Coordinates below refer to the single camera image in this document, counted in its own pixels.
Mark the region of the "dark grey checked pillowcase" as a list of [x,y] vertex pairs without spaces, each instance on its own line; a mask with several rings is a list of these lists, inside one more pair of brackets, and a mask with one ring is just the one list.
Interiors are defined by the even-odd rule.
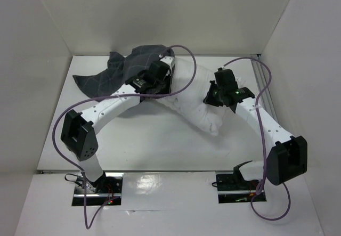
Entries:
[[73,75],[75,84],[88,98],[110,96],[121,88],[130,77],[140,71],[149,69],[150,65],[160,59],[159,55],[174,56],[172,49],[167,50],[164,45],[142,45],[132,49],[124,57],[118,52],[110,52],[107,68],[92,76]]

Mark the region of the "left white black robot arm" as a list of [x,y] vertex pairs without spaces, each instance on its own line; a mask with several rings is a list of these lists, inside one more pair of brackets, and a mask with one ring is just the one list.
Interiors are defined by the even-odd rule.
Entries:
[[61,141],[85,170],[86,186],[92,192],[104,191],[110,182],[95,154],[99,147],[96,135],[107,123],[145,99],[126,94],[169,94],[174,68],[175,59],[166,56],[130,77],[110,99],[102,100],[81,112],[72,109],[66,113]]

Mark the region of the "white pillow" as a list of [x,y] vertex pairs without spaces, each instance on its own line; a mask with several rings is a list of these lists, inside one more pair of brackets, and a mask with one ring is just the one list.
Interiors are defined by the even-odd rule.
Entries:
[[[175,58],[171,91],[179,91],[188,84],[193,70],[193,62]],[[217,136],[229,110],[226,107],[215,107],[203,103],[212,80],[214,80],[214,72],[198,64],[196,75],[189,87],[174,96],[158,99],[157,102],[176,111],[203,132]]]

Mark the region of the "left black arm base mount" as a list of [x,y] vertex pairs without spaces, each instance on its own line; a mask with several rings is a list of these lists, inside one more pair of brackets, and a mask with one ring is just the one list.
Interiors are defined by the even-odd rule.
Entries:
[[88,206],[120,206],[123,186],[123,176],[112,176],[107,174],[105,178],[100,178],[95,186],[89,181],[84,184],[83,177],[79,174],[67,173],[64,180],[74,184],[72,206],[80,207],[84,205],[84,192],[86,191],[86,204]]

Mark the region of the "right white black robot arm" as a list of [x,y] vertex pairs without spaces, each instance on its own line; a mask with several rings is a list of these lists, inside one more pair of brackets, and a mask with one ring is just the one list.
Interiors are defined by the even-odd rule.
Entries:
[[219,68],[210,81],[204,103],[228,107],[240,116],[265,141],[266,178],[280,185],[307,171],[307,141],[282,128],[262,107],[246,87],[238,87],[230,69]]

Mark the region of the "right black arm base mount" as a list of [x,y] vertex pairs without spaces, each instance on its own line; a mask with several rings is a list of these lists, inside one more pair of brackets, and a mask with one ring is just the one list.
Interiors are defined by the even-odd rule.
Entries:
[[218,172],[216,180],[211,183],[217,189],[219,204],[247,203],[254,198],[255,202],[266,202],[265,192],[256,194],[259,180],[246,181],[237,172]]

